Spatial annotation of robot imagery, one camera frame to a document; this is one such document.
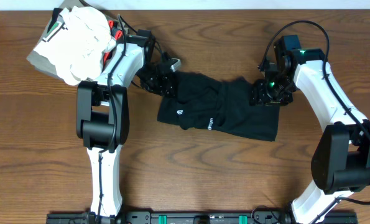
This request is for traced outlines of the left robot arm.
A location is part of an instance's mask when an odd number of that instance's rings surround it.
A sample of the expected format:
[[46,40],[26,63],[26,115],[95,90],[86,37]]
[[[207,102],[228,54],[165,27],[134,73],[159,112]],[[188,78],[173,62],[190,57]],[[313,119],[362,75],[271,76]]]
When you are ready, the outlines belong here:
[[117,223],[123,198],[119,187],[119,156],[129,134],[127,91],[134,77],[140,88],[174,98],[177,58],[161,52],[150,30],[137,30],[118,38],[117,49],[102,74],[94,81],[82,81],[77,88],[76,134],[82,139],[91,162],[93,199],[89,212],[69,218],[69,223]]

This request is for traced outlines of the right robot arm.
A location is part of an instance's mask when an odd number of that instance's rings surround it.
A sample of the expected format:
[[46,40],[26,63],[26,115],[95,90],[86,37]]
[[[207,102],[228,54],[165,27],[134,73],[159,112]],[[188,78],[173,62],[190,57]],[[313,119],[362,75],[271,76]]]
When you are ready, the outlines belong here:
[[300,90],[323,134],[311,161],[312,181],[290,202],[283,223],[327,223],[331,210],[370,186],[370,120],[349,100],[331,72],[327,52],[304,49],[297,35],[272,43],[275,62],[264,59],[264,74],[250,104],[284,106]]

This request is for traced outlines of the black t-shirt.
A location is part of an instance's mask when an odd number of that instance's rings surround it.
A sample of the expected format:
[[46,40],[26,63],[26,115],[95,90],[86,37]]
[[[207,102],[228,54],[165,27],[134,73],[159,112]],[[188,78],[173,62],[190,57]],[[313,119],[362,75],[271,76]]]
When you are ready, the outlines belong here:
[[251,105],[253,84],[243,77],[218,81],[200,73],[178,72],[176,98],[164,97],[157,120],[190,128],[221,131],[243,138],[275,141],[278,106]]

